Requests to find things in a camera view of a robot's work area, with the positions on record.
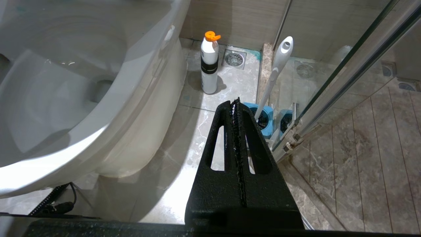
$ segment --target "black label band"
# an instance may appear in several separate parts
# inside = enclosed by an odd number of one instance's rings
[[[200,64],[202,66],[202,72],[206,73],[206,74],[214,74],[216,73],[216,70],[218,69],[218,61],[219,58],[216,59],[216,63],[214,64],[206,64],[202,57],[200,57]]]

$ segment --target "toilet bowl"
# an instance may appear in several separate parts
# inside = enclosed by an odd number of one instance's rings
[[[189,0],[19,1],[0,13],[0,198],[154,156],[187,72]]]

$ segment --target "spray bottle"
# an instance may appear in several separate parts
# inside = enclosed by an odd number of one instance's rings
[[[201,68],[202,68],[202,90],[207,94],[213,94],[217,89],[218,82],[218,51],[217,40],[220,35],[215,35],[213,31],[207,31],[203,38],[201,50]]]

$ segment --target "shower enclosure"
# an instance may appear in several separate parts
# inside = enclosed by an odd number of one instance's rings
[[[269,97],[275,120],[269,144],[276,160],[395,77],[397,59],[405,58],[404,54],[378,59],[416,22],[420,4],[411,0],[289,1],[274,49],[292,36],[294,50]],[[415,81],[411,85],[416,87],[417,78],[409,81]]]

